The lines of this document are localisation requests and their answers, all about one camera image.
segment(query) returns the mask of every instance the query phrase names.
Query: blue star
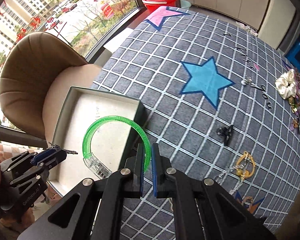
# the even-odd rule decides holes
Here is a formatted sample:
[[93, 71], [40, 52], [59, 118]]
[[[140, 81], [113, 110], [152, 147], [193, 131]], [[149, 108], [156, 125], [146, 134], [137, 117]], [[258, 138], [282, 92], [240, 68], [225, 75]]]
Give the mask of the blue star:
[[235, 83], [217, 71], [214, 58], [211, 57], [202, 65], [181, 61], [190, 79], [184, 85], [180, 94], [202, 93], [217, 110], [219, 104], [219, 90]]

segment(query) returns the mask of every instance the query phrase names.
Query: white scrunchie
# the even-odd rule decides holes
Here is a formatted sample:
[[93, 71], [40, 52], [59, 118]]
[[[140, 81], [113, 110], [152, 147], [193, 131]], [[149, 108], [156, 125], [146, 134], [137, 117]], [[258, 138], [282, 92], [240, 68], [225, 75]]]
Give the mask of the white scrunchie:
[[291, 96], [296, 97], [297, 87], [294, 80], [294, 70], [290, 69], [283, 73], [280, 78], [275, 81], [275, 87], [283, 99]]

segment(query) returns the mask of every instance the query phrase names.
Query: black hair claw clip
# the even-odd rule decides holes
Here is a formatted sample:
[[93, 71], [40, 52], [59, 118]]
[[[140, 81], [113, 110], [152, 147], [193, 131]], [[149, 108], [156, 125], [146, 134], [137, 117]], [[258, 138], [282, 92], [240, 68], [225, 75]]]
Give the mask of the black hair claw clip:
[[228, 146], [228, 143], [231, 139], [231, 136], [233, 134], [233, 124], [231, 124], [229, 127], [222, 126], [218, 128], [217, 134], [220, 136], [223, 136], [223, 144], [224, 146]]

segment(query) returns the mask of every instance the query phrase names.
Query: road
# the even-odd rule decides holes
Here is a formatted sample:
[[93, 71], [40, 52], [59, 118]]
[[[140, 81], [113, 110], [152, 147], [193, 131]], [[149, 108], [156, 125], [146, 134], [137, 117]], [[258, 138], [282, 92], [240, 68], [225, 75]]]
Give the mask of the road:
[[54, 29], [46, 32], [57, 36], [66, 43], [70, 43], [87, 24], [100, 14], [100, 10], [98, 10], [100, 6], [99, 1], [80, 0], [77, 2], [76, 8], [60, 15], [58, 18], [60, 22]]

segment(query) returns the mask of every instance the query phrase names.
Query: gray checkered tablecloth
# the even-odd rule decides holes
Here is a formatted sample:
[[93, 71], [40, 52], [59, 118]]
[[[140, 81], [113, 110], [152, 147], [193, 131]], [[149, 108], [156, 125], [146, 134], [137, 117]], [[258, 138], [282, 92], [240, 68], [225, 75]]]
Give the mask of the gray checkered tablecloth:
[[[286, 59], [234, 25], [186, 12], [190, 15], [167, 18], [160, 31], [141, 23], [92, 87], [140, 98], [148, 113], [144, 128], [150, 142], [159, 143], [160, 154], [192, 178], [215, 178], [244, 151], [251, 152], [256, 172], [239, 193], [255, 201], [265, 198], [256, 216], [267, 216], [265, 225], [274, 231], [300, 188], [300, 135], [289, 130], [293, 114], [274, 88], [275, 79], [287, 71], [282, 64]], [[247, 67], [235, 46], [247, 48], [260, 70]], [[202, 94], [179, 94], [189, 79], [180, 61], [201, 64], [212, 56], [218, 72], [236, 83], [220, 91], [218, 111]], [[266, 86], [272, 109], [261, 91], [241, 85], [244, 77]], [[224, 147], [216, 130], [231, 124], [234, 136]], [[229, 191], [237, 179], [227, 175], [222, 186]], [[145, 174], [143, 198], [125, 200], [121, 234], [122, 239], [175, 238], [168, 199], [153, 196], [151, 168]]]

